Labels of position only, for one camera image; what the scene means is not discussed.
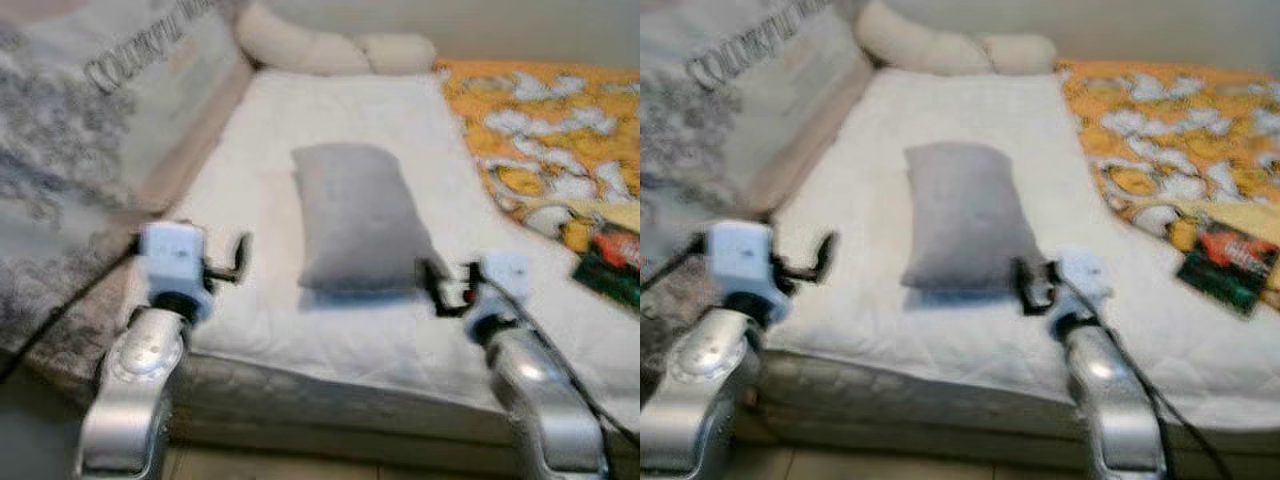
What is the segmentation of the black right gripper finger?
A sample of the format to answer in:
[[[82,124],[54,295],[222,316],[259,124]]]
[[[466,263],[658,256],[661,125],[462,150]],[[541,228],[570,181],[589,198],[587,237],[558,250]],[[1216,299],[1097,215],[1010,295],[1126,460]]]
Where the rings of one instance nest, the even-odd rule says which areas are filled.
[[[1037,276],[1034,268],[1023,257],[1012,260],[1012,289],[1024,316],[1039,316],[1041,302],[1034,296]]]
[[[417,259],[416,268],[419,271],[419,285],[426,292],[428,298],[431,301],[434,314],[438,317],[448,317],[449,305],[440,287],[442,276],[436,271],[433,261],[428,259]]]

